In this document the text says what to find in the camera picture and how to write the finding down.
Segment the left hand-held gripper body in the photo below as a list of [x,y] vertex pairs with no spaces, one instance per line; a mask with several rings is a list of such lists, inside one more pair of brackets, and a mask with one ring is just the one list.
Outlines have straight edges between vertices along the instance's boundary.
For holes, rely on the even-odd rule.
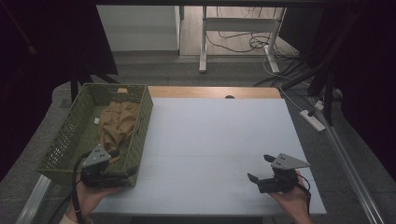
[[88,188],[111,189],[126,186],[126,178],[106,172],[112,159],[102,145],[97,145],[82,163],[80,180]]

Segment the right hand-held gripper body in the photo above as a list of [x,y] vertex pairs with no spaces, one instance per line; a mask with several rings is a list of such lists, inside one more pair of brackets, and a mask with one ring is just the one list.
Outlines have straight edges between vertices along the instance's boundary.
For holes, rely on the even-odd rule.
[[299,183],[297,169],[307,168],[310,164],[292,156],[280,153],[271,163],[274,172],[272,178],[260,179],[256,184],[260,193],[282,193],[287,194],[294,188],[306,191],[306,188]]

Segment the tan cloth garment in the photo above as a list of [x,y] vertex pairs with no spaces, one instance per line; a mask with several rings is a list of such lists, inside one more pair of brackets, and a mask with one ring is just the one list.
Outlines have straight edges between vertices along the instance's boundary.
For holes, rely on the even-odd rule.
[[112,101],[99,118],[98,141],[107,152],[129,143],[136,124],[139,104]]

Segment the green perforated plastic basket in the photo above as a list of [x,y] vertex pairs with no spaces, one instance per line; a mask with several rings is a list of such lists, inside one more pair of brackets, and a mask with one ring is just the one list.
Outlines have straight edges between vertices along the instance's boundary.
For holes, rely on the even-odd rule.
[[92,151],[99,144],[99,125],[94,124],[94,119],[99,118],[112,101],[139,104],[130,142],[120,146],[120,158],[110,163],[106,169],[108,174],[124,176],[125,187],[134,187],[138,173],[128,176],[126,171],[135,166],[139,167],[143,155],[153,107],[146,85],[84,84],[37,171],[58,185],[69,186],[79,156]]

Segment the person's right hand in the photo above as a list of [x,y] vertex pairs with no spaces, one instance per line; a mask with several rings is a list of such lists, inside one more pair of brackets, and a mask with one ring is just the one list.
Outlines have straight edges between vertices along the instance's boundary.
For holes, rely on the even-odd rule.
[[308,215],[306,194],[299,188],[294,188],[287,194],[270,193],[270,196],[281,206],[294,224],[313,224]]

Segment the person's left hand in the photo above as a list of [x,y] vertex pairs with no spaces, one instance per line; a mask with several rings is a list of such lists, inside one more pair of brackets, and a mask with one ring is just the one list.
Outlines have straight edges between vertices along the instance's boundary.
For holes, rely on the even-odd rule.
[[[77,194],[79,200],[79,206],[81,215],[84,220],[84,224],[87,218],[91,218],[91,212],[98,206],[98,204],[110,194],[117,192],[119,188],[112,189],[91,189],[86,187],[82,182],[77,184]],[[75,208],[73,203],[70,203],[68,209],[64,213],[73,221],[78,222],[76,217]]]

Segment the white table board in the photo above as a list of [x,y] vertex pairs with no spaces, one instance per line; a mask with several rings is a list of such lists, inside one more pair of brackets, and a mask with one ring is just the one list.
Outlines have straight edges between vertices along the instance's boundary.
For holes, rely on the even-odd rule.
[[305,158],[282,99],[157,98],[135,187],[99,213],[263,217],[280,206],[249,181],[269,178],[265,155]]

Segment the white power strip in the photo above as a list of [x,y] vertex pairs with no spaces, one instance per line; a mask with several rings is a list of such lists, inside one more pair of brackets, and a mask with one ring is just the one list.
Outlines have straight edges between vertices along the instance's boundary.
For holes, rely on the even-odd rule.
[[308,110],[301,111],[300,116],[305,121],[307,121],[318,133],[324,132],[326,130],[325,126],[317,118],[311,115]]

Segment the black stand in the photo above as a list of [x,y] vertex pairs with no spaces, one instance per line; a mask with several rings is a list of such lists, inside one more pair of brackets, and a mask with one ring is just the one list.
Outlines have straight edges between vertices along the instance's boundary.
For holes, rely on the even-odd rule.
[[335,75],[334,71],[321,72],[317,74],[308,88],[309,96],[319,96],[323,92],[324,118],[332,126],[332,102]]

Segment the dark curtain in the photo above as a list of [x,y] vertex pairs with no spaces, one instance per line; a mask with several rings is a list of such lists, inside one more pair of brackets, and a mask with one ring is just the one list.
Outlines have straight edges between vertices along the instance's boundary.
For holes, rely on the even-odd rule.
[[118,73],[97,0],[0,0],[0,181],[72,80]]
[[346,120],[396,180],[396,0],[290,7],[280,36],[312,66],[313,79],[334,71]]

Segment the white cabinet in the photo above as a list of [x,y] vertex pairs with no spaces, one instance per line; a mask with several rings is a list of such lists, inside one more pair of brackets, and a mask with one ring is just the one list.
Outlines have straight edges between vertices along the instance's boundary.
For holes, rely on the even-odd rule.
[[98,6],[112,51],[178,51],[180,16],[174,6]]

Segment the aluminium rail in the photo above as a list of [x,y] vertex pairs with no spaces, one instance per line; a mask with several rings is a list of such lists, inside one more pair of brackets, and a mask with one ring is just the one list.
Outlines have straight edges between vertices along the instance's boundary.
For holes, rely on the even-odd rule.
[[39,207],[42,204],[47,190],[50,186],[50,183],[51,181],[43,175],[38,178],[30,196],[28,197],[24,207],[21,210],[16,224],[33,223]]
[[326,134],[330,140],[334,153],[337,156],[343,170],[346,173],[346,177],[353,188],[355,194],[357,195],[361,207],[367,216],[371,224],[386,224],[384,218],[382,217],[374,198],[372,197],[370,191],[364,184],[361,176],[353,164],[352,160],[349,158],[347,151],[340,140],[334,127],[325,119],[323,110],[316,109],[316,116],[320,122],[326,128]]

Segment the white desk frame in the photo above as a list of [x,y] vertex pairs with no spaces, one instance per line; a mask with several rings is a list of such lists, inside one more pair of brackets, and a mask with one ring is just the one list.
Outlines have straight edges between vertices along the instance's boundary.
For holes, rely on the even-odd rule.
[[269,33],[269,42],[264,46],[266,59],[274,74],[280,70],[274,56],[274,46],[278,37],[286,9],[281,7],[279,13],[272,19],[265,18],[219,18],[208,17],[206,7],[203,7],[202,40],[200,49],[199,72],[206,72],[206,33],[207,32],[259,32]]

